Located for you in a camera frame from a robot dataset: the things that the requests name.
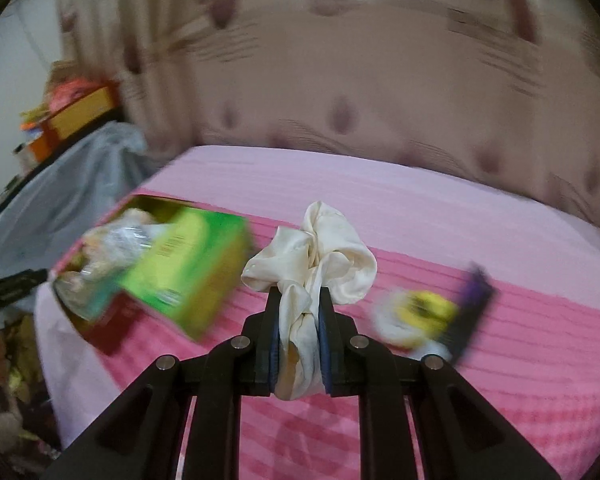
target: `bed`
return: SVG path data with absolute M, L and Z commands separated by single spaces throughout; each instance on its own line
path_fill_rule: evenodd
M 343 306 L 373 336 L 368 312 L 392 286 L 451 294 L 471 262 L 499 291 L 459 370 L 554 466 L 579 479 L 600 453 L 600 229 L 533 200 L 420 168 L 273 148 L 193 148 L 136 192 L 247 216 L 257 245 L 323 200 L 379 262 L 365 301 Z M 188 358 L 238 333 L 264 296 L 241 287 L 199 343 L 143 317 L 111 355 L 74 331 L 40 287 L 36 330 L 61 437 L 69 444 L 161 354 Z M 265 417 L 270 424 L 255 424 Z M 313 396 L 246 399 L 240 478 L 358 478 L 357 406 Z

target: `metal screw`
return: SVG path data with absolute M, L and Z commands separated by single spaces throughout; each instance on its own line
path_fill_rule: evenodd
M 247 348 L 251 344 L 251 339 L 249 339 L 245 335 L 237 335 L 233 339 L 231 339 L 231 346 L 236 350 L 241 350 L 242 348 Z
M 429 370 L 440 370 L 445 365 L 445 362 L 437 355 L 428 355 L 424 358 L 424 365 Z
M 363 335 L 355 335 L 349 339 L 349 343 L 351 346 L 353 346 L 353 348 L 362 349 L 369 346 L 369 339 Z
M 168 370 L 176 364 L 176 358 L 172 355 L 161 355 L 155 360 L 155 365 L 160 370 Z

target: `white satin cloth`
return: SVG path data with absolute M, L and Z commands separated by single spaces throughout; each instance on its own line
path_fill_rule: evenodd
M 334 304 L 365 297 L 376 278 L 376 258 L 344 215 L 323 202 L 312 203 L 301 229 L 279 226 L 271 243 L 249 260 L 242 282 L 280 300 L 280 367 L 275 394 L 293 400 L 324 391 L 318 349 L 320 288 Z

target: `orange object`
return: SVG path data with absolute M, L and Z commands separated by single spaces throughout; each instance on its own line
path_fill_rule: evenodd
M 40 135 L 37 139 L 32 140 L 29 143 L 29 149 L 32 151 L 33 155 L 36 157 L 38 163 L 45 160 L 49 155 L 51 155 L 51 148 L 46 142 L 46 136 Z
M 46 144 L 53 151 L 67 137 L 117 106 L 120 106 L 120 98 L 116 83 L 109 82 L 92 89 L 40 123 Z

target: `green box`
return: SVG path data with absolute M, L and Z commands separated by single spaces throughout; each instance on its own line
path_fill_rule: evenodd
M 245 218 L 184 206 L 120 286 L 200 338 L 240 283 L 250 249 Z

